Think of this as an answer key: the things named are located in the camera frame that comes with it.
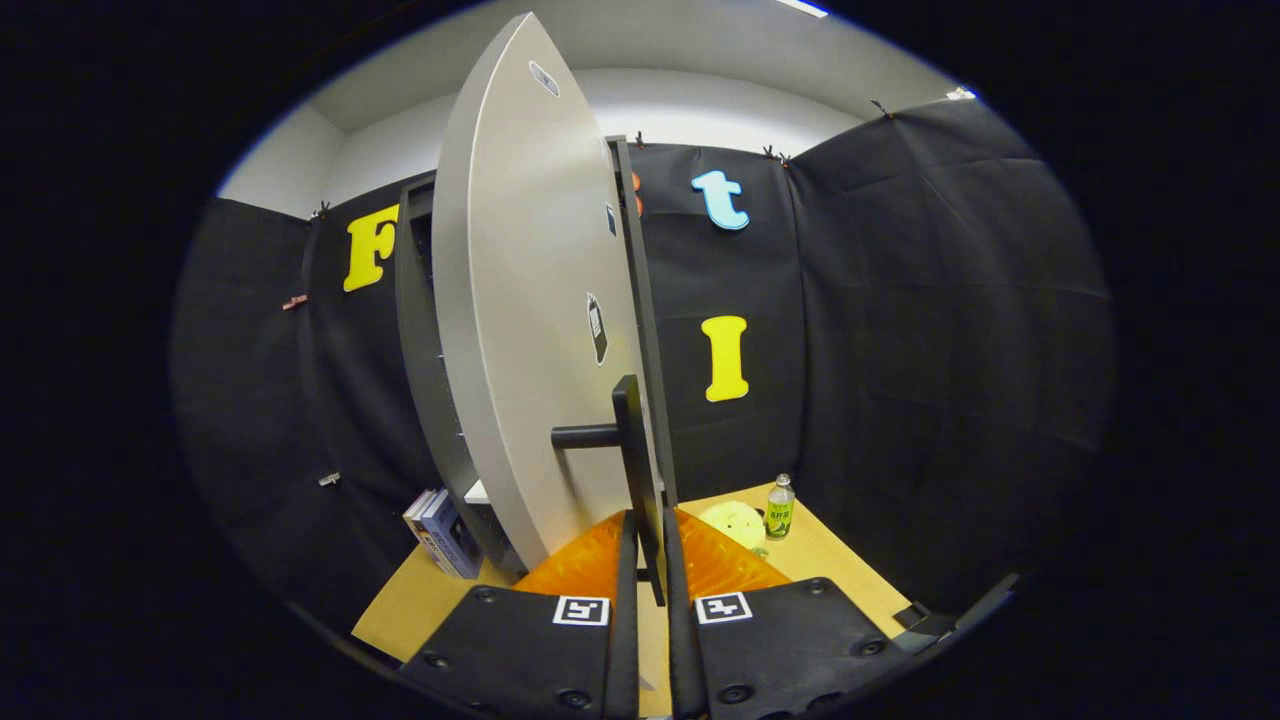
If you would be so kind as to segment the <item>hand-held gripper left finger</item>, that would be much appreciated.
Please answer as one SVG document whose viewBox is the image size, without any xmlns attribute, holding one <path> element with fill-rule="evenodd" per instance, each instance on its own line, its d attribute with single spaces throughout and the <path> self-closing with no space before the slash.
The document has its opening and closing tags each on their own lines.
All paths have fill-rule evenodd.
<svg viewBox="0 0 1280 720">
<path fill-rule="evenodd" d="M 593 534 L 611 596 L 475 585 L 401 665 L 403 682 L 476 719 L 636 719 L 634 511 Z"/>
</svg>

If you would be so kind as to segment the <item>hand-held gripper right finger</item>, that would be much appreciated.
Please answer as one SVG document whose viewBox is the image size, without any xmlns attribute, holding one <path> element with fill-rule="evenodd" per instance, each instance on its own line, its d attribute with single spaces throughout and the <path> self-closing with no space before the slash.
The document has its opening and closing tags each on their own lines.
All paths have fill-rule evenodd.
<svg viewBox="0 0 1280 720">
<path fill-rule="evenodd" d="M 905 673 L 905 651 L 832 579 L 791 582 L 684 511 L 662 521 L 677 719 L 808 719 Z"/>
</svg>

